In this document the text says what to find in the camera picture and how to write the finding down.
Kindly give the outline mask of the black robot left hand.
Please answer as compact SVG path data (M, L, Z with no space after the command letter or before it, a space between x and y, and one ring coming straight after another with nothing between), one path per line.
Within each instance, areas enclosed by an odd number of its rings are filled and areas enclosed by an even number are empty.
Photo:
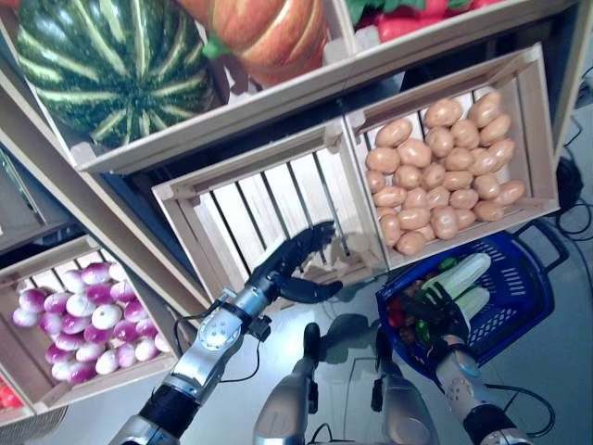
M293 276L308 256L323 250L334 236L334 221L316 223L285 240L249 276L247 286L259 289L269 302L282 297L302 304L317 304L330 299L343 288L341 281L318 284Z

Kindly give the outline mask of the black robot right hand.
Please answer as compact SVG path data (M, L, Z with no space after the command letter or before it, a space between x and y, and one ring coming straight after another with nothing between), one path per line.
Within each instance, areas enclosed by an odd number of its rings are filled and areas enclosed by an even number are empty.
M466 342L470 327L463 313L441 283L435 281L420 289L413 297L400 298L402 309L427 324L427 345L433 346L444 337L455 337Z

